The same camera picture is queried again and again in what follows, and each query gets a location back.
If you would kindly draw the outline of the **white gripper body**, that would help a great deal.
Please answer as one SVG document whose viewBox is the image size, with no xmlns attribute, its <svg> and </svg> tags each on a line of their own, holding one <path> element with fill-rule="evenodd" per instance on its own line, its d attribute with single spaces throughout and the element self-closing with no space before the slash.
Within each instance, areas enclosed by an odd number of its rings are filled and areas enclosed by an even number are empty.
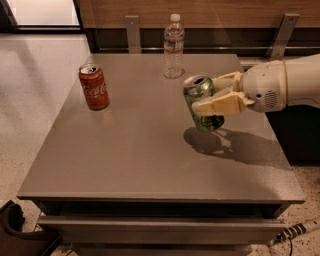
<svg viewBox="0 0 320 256">
<path fill-rule="evenodd" d="M 284 62 L 271 61 L 250 68 L 241 78 L 241 89 L 249 100 L 249 109 L 262 113 L 283 110 L 287 104 Z"/>
</svg>

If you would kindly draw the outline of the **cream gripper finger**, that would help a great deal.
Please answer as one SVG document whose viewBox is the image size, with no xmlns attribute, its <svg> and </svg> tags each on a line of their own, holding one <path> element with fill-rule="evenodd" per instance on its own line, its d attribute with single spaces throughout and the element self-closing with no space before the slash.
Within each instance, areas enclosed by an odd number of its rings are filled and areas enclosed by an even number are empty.
<svg viewBox="0 0 320 256">
<path fill-rule="evenodd" d="M 243 74 L 239 71 L 224 74 L 213 78 L 213 86 L 216 92 L 229 88 L 231 91 L 241 91 L 241 79 Z"/>
<path fill-rule="evenodd" d="M 192 104 L 192 110 L 198 116 L 225 116 L 241 113 L 255 103 L 242 92 L 229 92 L 221 97 L 207 97 Z"/>
</svg>

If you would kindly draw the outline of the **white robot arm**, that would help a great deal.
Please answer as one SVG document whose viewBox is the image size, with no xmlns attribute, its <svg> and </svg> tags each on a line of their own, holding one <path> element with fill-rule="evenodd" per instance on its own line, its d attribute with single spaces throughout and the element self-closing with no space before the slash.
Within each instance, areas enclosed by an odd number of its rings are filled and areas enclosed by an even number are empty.
<svg viewBox="0 0 320 256">
<path fill-rule="evenodd" d="M 213 79 L 213 96 L 192 104 L 200 116 L 235 115 L 246 108 L 274 112 L 286 106 L 320 107 L 320 55 L 260 63 Z"/>
</svg>

